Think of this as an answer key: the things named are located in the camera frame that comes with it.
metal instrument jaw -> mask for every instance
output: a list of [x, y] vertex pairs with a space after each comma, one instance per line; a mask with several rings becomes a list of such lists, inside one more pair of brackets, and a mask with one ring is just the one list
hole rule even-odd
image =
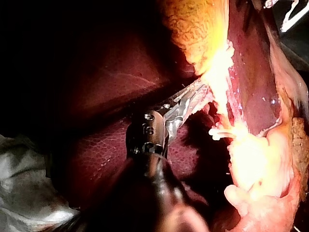
[[164, 118], [165, 127], [169, 133], [169, 144], [176, 139], [177, 130], [197, 109], [204, 107], [202, 102], [209, 87], [197, 79], [173, 96], [164, 100], [153, 109]]
[[192, 113], [204, 107], [208, 89], [197, 79], [143, 114], [135, 115], [126, 131], [127, 155], [139, 157], [137, 160], [147, 159], [145, 154], [150, 153], [167, 158], [168, 145], [175, 140], [178, 128]]

